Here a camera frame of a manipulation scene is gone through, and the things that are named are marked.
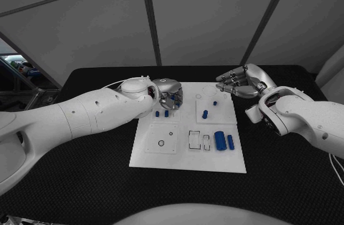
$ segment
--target blue block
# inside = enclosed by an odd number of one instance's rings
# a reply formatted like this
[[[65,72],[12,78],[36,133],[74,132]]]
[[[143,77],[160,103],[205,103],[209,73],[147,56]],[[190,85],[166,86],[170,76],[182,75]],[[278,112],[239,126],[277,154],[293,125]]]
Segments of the blue block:
[[[208,118],[208,110],[203,111],[203,116],[202,116],[203,119]]]
[[[228,135],[228,145],[229,145],[229,149],[234,150],[235,149],[235,143],[234,143],[234,138],[232,135]]]
[[[218,131],[215,133],[215,140],[216,140],[216,149],[218,150],[226,150],[228,149],[228,145],[226,145],[226,139],[225,139],[224,131]]]

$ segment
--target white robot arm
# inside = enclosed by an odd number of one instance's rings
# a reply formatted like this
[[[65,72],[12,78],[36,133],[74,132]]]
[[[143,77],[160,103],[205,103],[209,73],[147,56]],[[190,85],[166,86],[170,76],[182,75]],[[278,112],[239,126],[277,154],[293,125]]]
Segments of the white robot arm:
[[[216,78],[216,87],[244,98],[261,97],[247,114],[254,123],[264,121],[280,136],[298,133],[314,147],[344,158],[344,105],[316,102],[304,92],[278,87],[254,64]]]
[[[126,80],[116,90],[106,87],[55,105],[0,112],[0,195],[54,147],[144,117],[157,102],[169,110],[179,109],[182,84],[167,78],[150,81],[142,77]]]

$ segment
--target black mat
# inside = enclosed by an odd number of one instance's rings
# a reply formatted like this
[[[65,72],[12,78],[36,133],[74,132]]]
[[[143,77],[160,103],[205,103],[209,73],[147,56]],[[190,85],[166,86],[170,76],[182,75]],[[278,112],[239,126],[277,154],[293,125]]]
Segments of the black mat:
[[[90,68],[74,71],[59,101],[129,77],[215,82],[237,66]],[[278,86],[326,97],[300,66],[262,66]],[[258,99],[234,98],[248,174],[130,168],[137,123],[75,139],[41,159],[0,197],[0,211],[71,225],[110,225],[167,204],[206,203],[267,214],[297,225],[344,224],[344,187],[329,154],[298,134],[280,137],[252,124],[245,109]]]

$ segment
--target metal robot hand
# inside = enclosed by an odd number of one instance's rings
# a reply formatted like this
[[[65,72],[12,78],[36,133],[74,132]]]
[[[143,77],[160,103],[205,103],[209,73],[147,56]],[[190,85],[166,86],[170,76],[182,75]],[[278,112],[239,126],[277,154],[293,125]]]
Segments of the metal robot hand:
[[[160,90],[160,104],[167,110],[178,110],[183,104],[182,83],[173,79],[153,80]]]
[[[216,87],[242,98],[262,97],[278,86],[267,72],[255,65],[247,64],[235,68],[219,77]]]

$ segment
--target metal frame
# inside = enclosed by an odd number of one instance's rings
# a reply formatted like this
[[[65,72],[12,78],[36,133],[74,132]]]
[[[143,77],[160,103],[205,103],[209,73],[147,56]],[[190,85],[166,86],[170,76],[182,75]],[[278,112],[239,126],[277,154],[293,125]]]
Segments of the metal frame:
[[[23,76],[23,74],[13,68],[13,66],[9,64],[9,62],[0,57],[0,65],[11,71],[11,73],[15,75],[15,90],[12,92],[0,92],[0,95],[28,95],[34,94],[32,99],[25,107],[25,111],[32,109],[38,99],[42,97],[45,92],[58,92],[59,89],[54,90],[44,90],[41,89],[32,81]],[[31,87],[29,92],[21,91],[21,81]]]

